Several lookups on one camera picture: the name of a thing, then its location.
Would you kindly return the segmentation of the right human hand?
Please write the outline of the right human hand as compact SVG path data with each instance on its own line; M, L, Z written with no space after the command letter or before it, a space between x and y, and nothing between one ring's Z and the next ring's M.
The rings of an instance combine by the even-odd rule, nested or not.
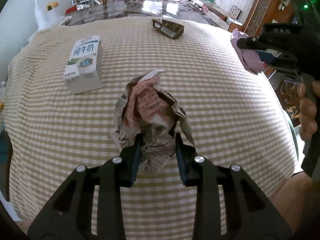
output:
M317 132L318 128L317 122L315 120L317 114L317 106L307 98L306 86L303 83L300 83L298 86L298 95L300 96L299 120L301 124L299 134L303 141L309 141Z

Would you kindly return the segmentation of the right forearm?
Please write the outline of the right forearm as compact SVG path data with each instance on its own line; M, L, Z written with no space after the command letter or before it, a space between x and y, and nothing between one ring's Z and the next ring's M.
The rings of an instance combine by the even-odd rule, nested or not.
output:
M319 215L319 182L300 172L284 183L271 202L296 233Z

